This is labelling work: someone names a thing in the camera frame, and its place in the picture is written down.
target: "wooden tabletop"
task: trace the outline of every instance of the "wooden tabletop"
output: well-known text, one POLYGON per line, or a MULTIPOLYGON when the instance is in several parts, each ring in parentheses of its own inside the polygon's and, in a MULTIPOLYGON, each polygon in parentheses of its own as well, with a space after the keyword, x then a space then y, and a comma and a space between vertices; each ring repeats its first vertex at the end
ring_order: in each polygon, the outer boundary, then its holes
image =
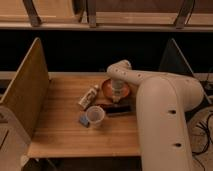
MULTIPOLYGON (((52 78, 29 147, 31 158, 140 156, 135 112, 105 117, 99 130, 85 128, 79 122, 84 113, 77 105, 93 85, 101 86, 104 75, 73 75, 52 78)), ((131 86, 130 100, 136 88, 131 86)), ((110 103, 102 91, 95 103, 110 103)))

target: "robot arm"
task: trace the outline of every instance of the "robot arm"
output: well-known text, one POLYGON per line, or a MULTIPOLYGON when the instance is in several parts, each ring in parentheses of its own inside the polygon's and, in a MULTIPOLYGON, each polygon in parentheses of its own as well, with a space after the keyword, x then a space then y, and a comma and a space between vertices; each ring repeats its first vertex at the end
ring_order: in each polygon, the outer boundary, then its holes
POLYGON ((128 61, 108 67, 113 79, 139 85, 136 99, 138 133, 145 171, 193 171, 184 111, 203 99, 199 81, 163 72, 130 70, 128 61))

